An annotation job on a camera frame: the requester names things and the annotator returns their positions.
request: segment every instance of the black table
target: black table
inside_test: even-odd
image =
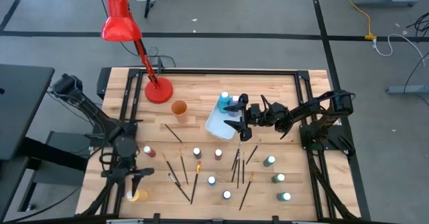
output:
[[[37,170],[42,160],[86,169],[86,158],[25,136],[53,74],[53,68],[0,64],[0,222],[25,169]]]

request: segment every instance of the red desk lamp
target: red desk lamp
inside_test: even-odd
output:
[[[152,103],[165,103],[173,95],[172,83],[165,78],[156,77],[141,41],[139,26],[134,22],[129,10],[128,0],[107,0],[107,6],[110,16],[101,30],[102,39],[111,42],[134,42],[150,79],[145,87],[147,99]]]

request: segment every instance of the red lamp base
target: red lamp base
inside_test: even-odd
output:
[[[155,88],[152,82],[148,82],[145,88],[145,95],[152,103],[165,103],[173,95],[173,85],[169,80],[162,77],[158,78],[158,82],[160,83],[158,88]]]

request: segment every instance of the orange cup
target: orange cup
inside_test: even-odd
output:
[[[172,113],[180,123],[186,123],[188,121],[188,106],[184,101],[173,102]]]

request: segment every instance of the lamp shade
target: lamp shade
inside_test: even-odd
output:
[[[139,40],[141,32],[128,10],[128,0],[107,0],[109,18],[103,24],[101,38],[111,42]]]

